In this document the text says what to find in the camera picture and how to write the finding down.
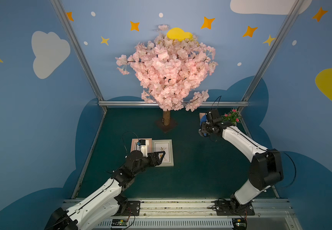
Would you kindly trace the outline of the green picture frame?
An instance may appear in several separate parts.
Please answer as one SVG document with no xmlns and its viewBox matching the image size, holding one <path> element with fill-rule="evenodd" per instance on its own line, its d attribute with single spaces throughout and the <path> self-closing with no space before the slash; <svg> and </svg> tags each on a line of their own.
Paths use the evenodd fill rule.
<svg viewBox="0 0 332 230">
<path fill-rule="evenodd" d="M 158 167 L 174 166 L 172 140 L 152 140 L 152 150 L 153 152 L 165 152 L 165 157 L 163 158 L 162 163 Z"/>
</svg>

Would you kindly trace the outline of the blue and grey cloth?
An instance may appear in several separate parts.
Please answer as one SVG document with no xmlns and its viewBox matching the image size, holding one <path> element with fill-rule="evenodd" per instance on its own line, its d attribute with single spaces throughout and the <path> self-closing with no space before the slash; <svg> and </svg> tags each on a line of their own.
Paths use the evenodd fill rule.
<svg viewBox="0 0 332 230">
<path fill-rule="evenodd" d="M 199 134 L 202 137 L 207 137 L 206 134 L 206 122 L 207 122 L 207 117 L 206 115 L 203 115 L 200 119 L 200 129 L 199 129 Z"/>
</svg>

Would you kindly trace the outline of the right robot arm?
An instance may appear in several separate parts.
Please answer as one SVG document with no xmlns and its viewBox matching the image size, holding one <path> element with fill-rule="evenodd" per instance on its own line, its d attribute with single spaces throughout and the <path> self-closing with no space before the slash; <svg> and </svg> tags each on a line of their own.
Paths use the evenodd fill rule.
<svg viewBox="0 0 332 230">
<path fill-rule="evenodd" d="M 217 109 L 212 109 L 200 118 L 199 134 L 222 137 L 234 145 L 249 160 L 248 179 L 231 196 L 232 208 L 246 206 L 263 191 L 284 179 L 281 153 L 276 149 L 264 147 L 230 121 L 223 121 Z"/>
</svg>

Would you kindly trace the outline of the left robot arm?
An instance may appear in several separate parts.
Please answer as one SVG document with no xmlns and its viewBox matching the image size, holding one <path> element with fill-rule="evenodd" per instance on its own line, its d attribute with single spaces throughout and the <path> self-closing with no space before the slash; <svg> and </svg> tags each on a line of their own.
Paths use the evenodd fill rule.
<svg viewBox="0 0 332 230">
<path fill-rule="evenodd" d="M 161 165 L 166 153 L 158 151 L 146 156 L 132 151 L 125 162 L 95 192 L 78 204 L 55 210 L 46 230 L 91 230 L 102 220 L 128 211 L 128 199 L 121 195 L 134 182 L 135 176 L 148 167 Z"/>
</svg>

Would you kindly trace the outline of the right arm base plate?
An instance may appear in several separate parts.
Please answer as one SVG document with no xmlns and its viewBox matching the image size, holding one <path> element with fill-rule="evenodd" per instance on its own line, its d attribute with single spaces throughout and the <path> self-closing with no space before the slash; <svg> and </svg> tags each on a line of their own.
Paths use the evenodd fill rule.
<svg viewBox="0 0 332 230">
<path fill-rule="evenodd" d="M 239 204 L 235 200 L 218 199 L 212 207 L 218 216 L 254 216 L 255 211 L 251 203 Z"/>
</svg>

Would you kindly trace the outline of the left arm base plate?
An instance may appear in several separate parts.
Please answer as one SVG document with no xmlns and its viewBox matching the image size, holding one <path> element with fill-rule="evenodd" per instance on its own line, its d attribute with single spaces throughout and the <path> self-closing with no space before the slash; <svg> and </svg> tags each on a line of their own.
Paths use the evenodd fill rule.
<svg viewBox="0 0 332 230">
<path fill-rule="evenodd" d="M 125 201 L 124 203 L 120 204 L 115 216 L 128 216 L 130 213 L 132 213 L 132 215 L 135 215 L 137 217 L 140 214 L 140 207 L 140 201 Z"/>
</svg>

